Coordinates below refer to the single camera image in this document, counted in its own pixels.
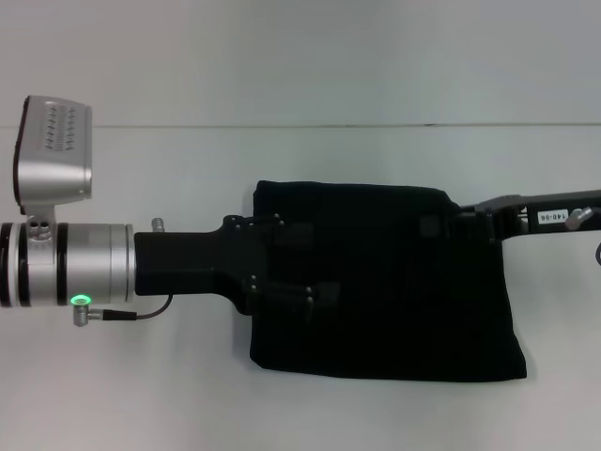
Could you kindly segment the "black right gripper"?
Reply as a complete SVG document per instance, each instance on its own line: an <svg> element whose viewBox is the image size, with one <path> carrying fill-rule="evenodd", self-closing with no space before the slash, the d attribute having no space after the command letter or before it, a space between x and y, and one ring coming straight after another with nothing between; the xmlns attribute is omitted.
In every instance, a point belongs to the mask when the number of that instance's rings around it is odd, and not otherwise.
<svg viewBox="0 0 601 451"><path fill-rule="evenodd" d="M421 237L504 241L517 236L593 231L600 228L598 190L563 194L505 195L458 214L421 217Z"/></svg>

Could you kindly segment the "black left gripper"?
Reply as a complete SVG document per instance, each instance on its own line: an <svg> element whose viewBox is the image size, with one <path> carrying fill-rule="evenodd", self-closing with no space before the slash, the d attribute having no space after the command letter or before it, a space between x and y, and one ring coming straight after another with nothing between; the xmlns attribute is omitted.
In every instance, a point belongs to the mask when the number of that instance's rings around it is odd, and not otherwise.
<svg viewBox="0 0 601 451"><path fill-rule="evenodd" d="M279 213L230 215L211 232L134 234L135 294L216 294L242 315L309 323L337 309L340 285L268 283L267 245L313 245L314 226Z"/></svg>

